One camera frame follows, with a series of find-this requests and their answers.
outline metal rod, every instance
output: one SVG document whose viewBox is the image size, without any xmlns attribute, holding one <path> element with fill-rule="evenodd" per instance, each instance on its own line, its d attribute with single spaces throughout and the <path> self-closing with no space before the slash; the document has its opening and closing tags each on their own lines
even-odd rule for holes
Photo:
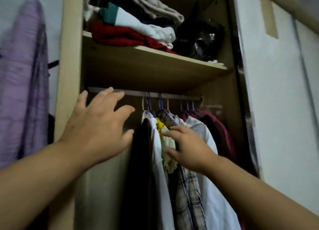
<svg viewBox="0 0 319 230">
<path fill-rule="evenodd" d="M 100 91 L 105 90 L 105 88 L 88 87 L 88 90 L 93 93 L 99 93 Z M 125 95 L 137 96 L 137 97 L 155 97 L 155 98 L 161 97 L 164 99 L 202 101 L 202 96 L 186 96 L 186 95 L 175 95 L 175 94 L 166 94 L 166 93 L 157 93 L 157 92 L 141 92 L 141 91 L 131 91 L 131 90 L 121 90 L 121 89 L 114 89 L 114 92 L 124 92 Z"/>
</svg>

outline plaid shirt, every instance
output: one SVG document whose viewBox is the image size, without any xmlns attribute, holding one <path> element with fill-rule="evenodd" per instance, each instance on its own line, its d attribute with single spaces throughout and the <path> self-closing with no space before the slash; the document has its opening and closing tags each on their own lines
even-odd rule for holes
<svg viewBox="0 0 319 230">
<path fill-rule="evenodd" d="M 207 230 L 197 175 L 179 167 L 176 193 L 176 230 Z"/>
</svg>

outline white shirt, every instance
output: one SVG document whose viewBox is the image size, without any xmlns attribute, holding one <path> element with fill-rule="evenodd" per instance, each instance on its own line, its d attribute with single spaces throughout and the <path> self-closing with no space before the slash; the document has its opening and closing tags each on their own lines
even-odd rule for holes
<svg viewBox="0 0 319 230">
<path fill-rule="evenodd" d="M 204 123 L 190 116 L 185 123 L 190 125 L 189 128 L 199 134 L 203 141 L 218 154 L 215 141 Z M 241 230 L 237 214 L 218 188 L 202 174 L 197 174 L 197 178 L 201 190 L 207 230 Z"/>
<path fill-rule="evenodd" d="M 162 164 L 160 135 L 156 128 L 157 120 L 155 118 L 150 118 L 149 120 L 152 126 L 153 139 L 153 173 L 159 200 L 158 230 L 175 230 L 172 204 Z"/>
</svg>

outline purple garment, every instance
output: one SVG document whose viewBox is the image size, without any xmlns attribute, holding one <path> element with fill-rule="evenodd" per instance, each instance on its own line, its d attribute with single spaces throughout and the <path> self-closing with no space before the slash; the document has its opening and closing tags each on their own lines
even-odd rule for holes
<svg viewBox="0 0 319 230">
<path fill-rule="evenodd" d="M 49 71 L 44 12 L 26 1 L 2 41 L 0 168 L 48 144 Z"/>
</svg>

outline folded clothes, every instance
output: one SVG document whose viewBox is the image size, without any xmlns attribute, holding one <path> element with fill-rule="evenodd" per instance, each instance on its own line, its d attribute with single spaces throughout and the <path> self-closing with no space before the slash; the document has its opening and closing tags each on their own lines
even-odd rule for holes
<svg viewBox="0 0 319 230">
<path fill-rule="evenodd" d="M 145 13 L 144 9 L 137 5 L 133 0 L 100 0 L 99 7 L 108 7 L 109 2 L 121 7 L 126 12 L 136 17 L 143 24 L 153 24 L 163 28 L 172 27 L 174 25 L 174 21 L 169 18 L 151 18 L 147 13 Z"/>
<path fill-rule="evenodd" d="M 176 10 L 168 7 L 159 0 L 133 0 L 137 5 L 141 6 L 144 11 L 153 19 L 157 17 L 165 17 L 173 19 L 176 24 L 184 21 L 184 16 Z"/>
<path fill-rule="evenodd" d="M 131 28 L 141 35 L 149 36 L 159 42 L 172 43 L 176 39 L 172 27 L 162 28 L 156 25 L 143 24 L 133 15 L 111 2 L 108 3 L 108 7 L 101 8 L 99 14 L 104 23 Z"/>
<path fill-rule="evenodd" d="M 165 45 L 158 43 L 153 38 L 139 34 L 138 32 L 121 26 L 96 23 L 91 26 L 92 38 L 97 43 L 112 46 L 145 46 L 160 51 L 176 54 Z"/>
</svg>

